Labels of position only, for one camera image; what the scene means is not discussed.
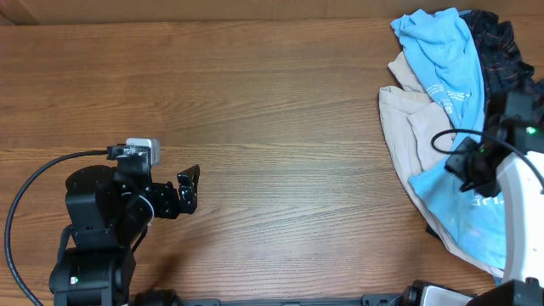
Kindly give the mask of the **light blue printed t-shirt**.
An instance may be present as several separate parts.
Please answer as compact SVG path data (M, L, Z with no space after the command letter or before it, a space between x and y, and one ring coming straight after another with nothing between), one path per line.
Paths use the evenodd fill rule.
M428 14L419 9L391 26L423 89L448 116L444 128L458 131L443 150L455 150L465 138L479 141L485 121L484 78L472 34L458 11ZM462 192L462 181L445 170L444 160L409 182L462 251L504 269L507 243L501 195Z

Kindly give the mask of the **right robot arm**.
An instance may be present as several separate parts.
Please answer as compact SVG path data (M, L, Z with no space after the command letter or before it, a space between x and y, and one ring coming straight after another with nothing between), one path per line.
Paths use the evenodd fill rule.
M507 258L502 283L478 296L416 280L393 305L543 305L543 126L535 101L510 92L488 104L481 140L464 139L449 151L445 168L461 191L502 193Z

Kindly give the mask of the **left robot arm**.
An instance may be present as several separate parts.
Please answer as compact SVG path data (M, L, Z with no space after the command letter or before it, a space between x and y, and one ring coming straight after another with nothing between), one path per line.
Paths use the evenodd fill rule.
M65 182L71 224L61 234L49 277L56 305L127 305L134 253L156 218L176 219L197 207L201 171L194 165L173 184L119 167L85 167Z

